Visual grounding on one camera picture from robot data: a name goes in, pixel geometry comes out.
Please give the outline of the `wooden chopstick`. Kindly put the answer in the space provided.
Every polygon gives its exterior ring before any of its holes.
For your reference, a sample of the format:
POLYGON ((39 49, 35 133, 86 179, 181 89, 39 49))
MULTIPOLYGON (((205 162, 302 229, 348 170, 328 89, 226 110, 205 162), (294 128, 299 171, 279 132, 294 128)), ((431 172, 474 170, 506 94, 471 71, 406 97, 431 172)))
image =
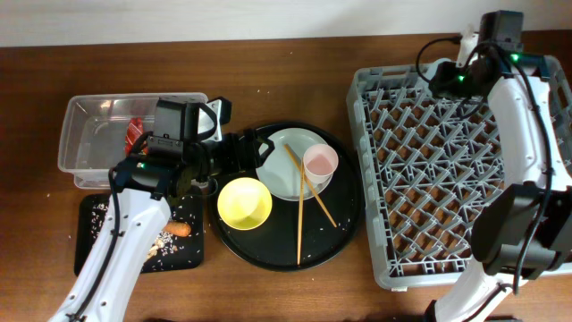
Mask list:
POLYGON ((325 215, 327 216, 327 218, 330 220, 330 222, 332 223, 332 225, 334 227, 337 227, 338 225, 335 223, 334 219, 332 218, 332 215, 330 213, 330 211, 327 209, 326 205, 324 204, 324 202, 322 201, 321 197, 319 196, 318 192, 316 191, 316 189, 314 188, 313 183, 306 177, 306 170, 304 168, 304 160, 300 159, 299 161, 296 160, 296 155, 293 151, 293 149, 288 145, 285 144, 284 145, 285 150, 287 151, 288 155, 290 156, 290 159, 293 163, 295 163, 297 165, 297 168, 300 172, 301 178, 304 180, 305 185, 309 188, 309 190, 311 191, 314 199, 318 202, 319 206, 321 207, 321 209, 323 210, 323 212, 325 213, 325 215))
POLYGON ((297 266, 301 261, 301 248, 302 248, 302 229, 303 229, 303 211, 304 211, 304 194, 305 194, 305 171, 303 167, 303 158, 300 159, 299 173, 299 212, 298 212, 298 236, 297 236, 297 266))

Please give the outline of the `yellow bowl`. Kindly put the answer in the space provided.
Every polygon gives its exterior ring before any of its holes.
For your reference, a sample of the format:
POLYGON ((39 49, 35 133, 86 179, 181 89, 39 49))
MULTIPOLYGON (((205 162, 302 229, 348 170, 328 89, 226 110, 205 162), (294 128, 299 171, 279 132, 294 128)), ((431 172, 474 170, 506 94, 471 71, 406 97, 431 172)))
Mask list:
POLYGON ((241 177, 222 188, 216 206, 225 224, 247 231, 258 228, 268 219, 273 200, 270 191, 259 180, 241 177))

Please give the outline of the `pink cup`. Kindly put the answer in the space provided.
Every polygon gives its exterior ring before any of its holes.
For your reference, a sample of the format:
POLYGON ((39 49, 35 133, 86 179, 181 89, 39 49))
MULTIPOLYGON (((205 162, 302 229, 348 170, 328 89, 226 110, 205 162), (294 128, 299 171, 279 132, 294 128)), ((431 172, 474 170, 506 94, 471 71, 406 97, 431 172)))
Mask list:
POLYGON ((328 181, 339 165, 335 149, 327 144, 315 144, 303 156, 306 177, 312 183, 328 181))

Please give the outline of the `orange carrot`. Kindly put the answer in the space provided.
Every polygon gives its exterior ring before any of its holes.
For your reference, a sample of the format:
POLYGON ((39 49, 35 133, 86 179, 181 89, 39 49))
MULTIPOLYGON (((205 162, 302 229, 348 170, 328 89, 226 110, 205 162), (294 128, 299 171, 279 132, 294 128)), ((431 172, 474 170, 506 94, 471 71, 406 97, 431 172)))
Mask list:
POLYGON ((175 235, 177 237, 187 237, 191 234, 191 227, 186 223, 170 221, 163 228, 163 231, 175 235))

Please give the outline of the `red snack wrapper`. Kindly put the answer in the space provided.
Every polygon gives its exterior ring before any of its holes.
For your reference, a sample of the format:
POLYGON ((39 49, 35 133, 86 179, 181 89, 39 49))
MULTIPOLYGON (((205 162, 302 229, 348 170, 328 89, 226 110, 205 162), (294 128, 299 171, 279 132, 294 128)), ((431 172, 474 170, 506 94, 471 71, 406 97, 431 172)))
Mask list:
POLYGON ((135 141, 144 133, 142 119, 139 117, 131 118, 125 135, 124 152, 128 156, 135 141))

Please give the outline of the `nut and rice scraps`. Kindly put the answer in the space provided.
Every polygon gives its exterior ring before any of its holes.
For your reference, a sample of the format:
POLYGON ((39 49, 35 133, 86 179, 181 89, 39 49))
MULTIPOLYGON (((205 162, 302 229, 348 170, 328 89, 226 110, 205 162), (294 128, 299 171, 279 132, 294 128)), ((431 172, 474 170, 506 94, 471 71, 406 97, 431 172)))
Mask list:
MULTIPOLYGON (((107 204, 103 202, 97 203, 92 207, 90 219, 90 237, 93 242, 96 240, 101 231, 107 209, 107 204)), ((147 259, 156 257, 158 254, 164 257, 168 254, 174 254, 179 250, 182 250, 182 246, 176 246, 174 244, 178 238, 179 237, 162 230, 162 232, 160 232, 159 235, 155 238, 155 241, 149 249, 147 253, 147 259)))

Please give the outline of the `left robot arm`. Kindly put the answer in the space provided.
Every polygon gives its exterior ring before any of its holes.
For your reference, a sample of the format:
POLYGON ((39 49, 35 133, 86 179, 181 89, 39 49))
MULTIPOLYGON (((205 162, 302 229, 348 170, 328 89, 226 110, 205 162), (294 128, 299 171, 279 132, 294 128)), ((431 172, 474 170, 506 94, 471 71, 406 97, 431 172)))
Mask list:
POLYGON ((54 321, 120 321, 147 253, 193 181, 263 165, 274 144, 257 131, 184 137, 147 131, 108 172, 111 196, 97 240, 54 321))

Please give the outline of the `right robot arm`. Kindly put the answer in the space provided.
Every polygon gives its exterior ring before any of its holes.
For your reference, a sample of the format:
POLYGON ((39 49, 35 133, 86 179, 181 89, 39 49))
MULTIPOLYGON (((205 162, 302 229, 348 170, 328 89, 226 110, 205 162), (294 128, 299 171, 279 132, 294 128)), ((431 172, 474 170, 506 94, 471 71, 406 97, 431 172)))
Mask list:
POLYGON ((571 176, 552 125, 548 65, 542 56, 484 41, 460 67, 439 64, 430 89, 486 99, 499 130, 505 189, 475 220, 467 269, 424 319, 485 321, 508 294, 558 269, 571 251, 571 176))

